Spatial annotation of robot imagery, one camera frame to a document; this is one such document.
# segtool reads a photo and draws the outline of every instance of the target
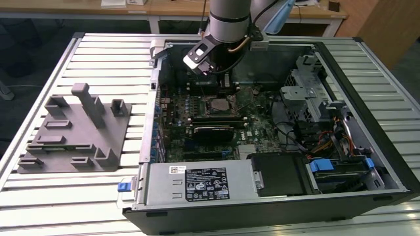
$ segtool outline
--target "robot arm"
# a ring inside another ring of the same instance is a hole
[[[193,72],[228,72],[244,57],[253,33],[258,34],[256,25],[277,33],[293,4],[294,0],[212,0],[205,36],[184,57]]]

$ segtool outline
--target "metal table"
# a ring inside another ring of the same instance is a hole
[[[74,37],[65,49],[41,94],[0,161],[0,235],[144,235],[122,217],[133,192],[117,194],[117,183],[137,172],[144,109],[150,77],[150,47],[157,39],[192,39],[194,35],[94,34]],[[386,135],[414,174],[420,177],[420,105],[378,62],[362,42],[352,38],[270,37],[270,40],[322,41],[364,99]],[[42,123],[45,98],[64,95],[69,103],[76,82],[90,85],[90,94],[102,103],[122,98],[132,103],[129,128],[120,169],[110,173],[16,173],[17,159],[25,153]],[[332,90],[340,98],[334,86]],[[385,206],[350,220],[193,233],[210,235],[418,235],[420,198]]]

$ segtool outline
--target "warning label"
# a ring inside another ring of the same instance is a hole
[[[229,199],[225,168],[185,170],[185,192],[189,202]]]

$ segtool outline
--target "black plastic part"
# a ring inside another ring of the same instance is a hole
[[[216,14],[213,14],[212,12],[209,12],[210,16],[213,16],[213,18],[218,21],[222,21],[222,22],[228,22],[228,23],[237,23],[237,22],[242,22],[245,19],[248,19],[248,15],[241,17],[241,18],[225,18],[225,17],[221,17],[221,16],[217,16]]]
[[[353,40],[356,43],[364,43],[365,42],[361,37],[353,37]]]
[[[233,139],[234,129],[232,127],[197,127],[192,139],[200,143],[224,143]]]
[[[210,35],[205,36],[186,54],[190,61],[198,64],[204,60],[204,58],[208,56],[210,51],[214,49],[214,47],[220,44],[221,42],[218,42]],[[202,46],[205,47],[204,50],[201,49],[202,54],[197,55],[196,51],[198,48],[202,48]]]
[[[221,160],[222,152],[186,153],[184,154],[184,159],[185,160],[197,160],[197,159]]]
[[[340,12],[340,2],[337,1],[328,1],[328,10]]]
[[[76,33],[73,33],[73,37],[72,38],[82,38],[84,34],[85,34],[85,32],[76,32]]]
[[[312,195],[305,156],[301,153],[253,153],[248,155],[253,171],[261,173],[264,188],[260,197]]]

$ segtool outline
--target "blue tab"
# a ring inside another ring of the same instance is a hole
[[[373,169],[374,168],[374,163],[373,163],[372,159],[366,158],[365,162],[366,162],[366,165],[368,165],[369,169]]]
[[[130,183],[118,183],[118,193],[130,192]]]
[[[156,149],[150,149],[150,156],[156,156],[156,154],[157,154]]]
[[[329,159],[316,159],[309,163],[312,172],[334,170]]]
[[[309,163],[309,167],[310,167],[312,172],[317,172],[317,166],[316,166],[314,162]]]
[[[160,107],[157,105],[154,106],[154,113],[160,114]]]

